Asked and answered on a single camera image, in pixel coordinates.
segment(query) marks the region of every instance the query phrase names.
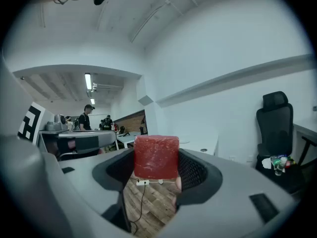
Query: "chair headrest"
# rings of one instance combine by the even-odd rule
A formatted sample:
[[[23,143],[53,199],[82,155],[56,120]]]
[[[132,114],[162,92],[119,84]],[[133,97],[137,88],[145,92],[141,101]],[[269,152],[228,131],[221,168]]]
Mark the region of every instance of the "chair headrest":
[[[287,103],[288,99],[281,91],[263,95],[263,110],[265,111],[284,107]]]

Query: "cable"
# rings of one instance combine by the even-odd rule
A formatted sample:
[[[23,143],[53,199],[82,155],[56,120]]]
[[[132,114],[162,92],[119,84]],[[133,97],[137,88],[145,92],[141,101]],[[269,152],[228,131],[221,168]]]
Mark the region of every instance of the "cable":
[[[139,220],[141,219],[141,217],[142,217],[142,203],[143,203],[143,197],[144,197],[144,193],[145,193],[145,184],[146,184],[146,182],[144,182],[144,190],[143,190],[143,195],[142,195],[142,198],[141,198],[140,217],[139,217],[136,221],[130,221],[130,222],[133,223],[133,224],[135,224],[137,221],[139,221]],[[136,230],[135,230],[135,232],[133,233],[133,235],[135,235],[135,233],[138,231],[138,226],[137,226],[137,224],[135,224],[135,228],[136,228]]]
[[[139,35],[140,31],[143,29],[143,27],[146,25],[146,23],[155,15],[155,13],[158,12],[159,9],[161,9],[162,7],[164,7],[165,5],[167,5],[166,3],[164,3],[163,5],[157,7],[148,17],[147,19],[142,23],[142,25],[140,26],[140,28],[138,29],[138,31],[135,33],[135,35],[133,36],[133,38],[131,39],[131,43],[134,42],[135,38]]]
[[[150,181],[149,183],[153,183],[153,182],[159,183],[159,181]],[[175,181],[163,181],[163,183],[164,182],[173,182],[173,183],[175,183]]]

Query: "ceiling light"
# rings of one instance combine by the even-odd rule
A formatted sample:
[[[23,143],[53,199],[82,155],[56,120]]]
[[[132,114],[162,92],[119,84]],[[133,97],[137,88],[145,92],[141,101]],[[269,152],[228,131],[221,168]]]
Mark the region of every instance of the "ceiling light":
[[[90,79],[90,73],[85,73],[85,79],[86,79],[87,89],[90,89],[90,90],[91,90],[91,79]]]

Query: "parquet floor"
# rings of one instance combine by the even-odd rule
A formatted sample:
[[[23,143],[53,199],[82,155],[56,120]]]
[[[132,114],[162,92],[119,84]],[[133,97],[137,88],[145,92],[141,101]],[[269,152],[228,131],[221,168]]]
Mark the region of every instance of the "parquet floor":
[[[142,205],[142,217],[135,224],[138,226],[136,237],[154,237],[175,215],[175,208],[172,199],[180,194],[176,183],[166,182],[175,181],[164,180],[159,183],[150,183],[145,186],[145,193]],[[124,188],[123,195],[128,219],[135,221],[140,217],[141,198],[144,186],[137,186],[135,179],[130,179]],[[132,233],[135,232],[135,225],[131,224]]]

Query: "red foam cube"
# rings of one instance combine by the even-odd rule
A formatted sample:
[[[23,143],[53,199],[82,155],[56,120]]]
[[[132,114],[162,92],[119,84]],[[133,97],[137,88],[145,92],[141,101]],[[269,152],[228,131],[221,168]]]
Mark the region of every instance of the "red foam cube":
[[[177,178],[179,139],[139,135],[134,140],[134,174],[147,179]]]

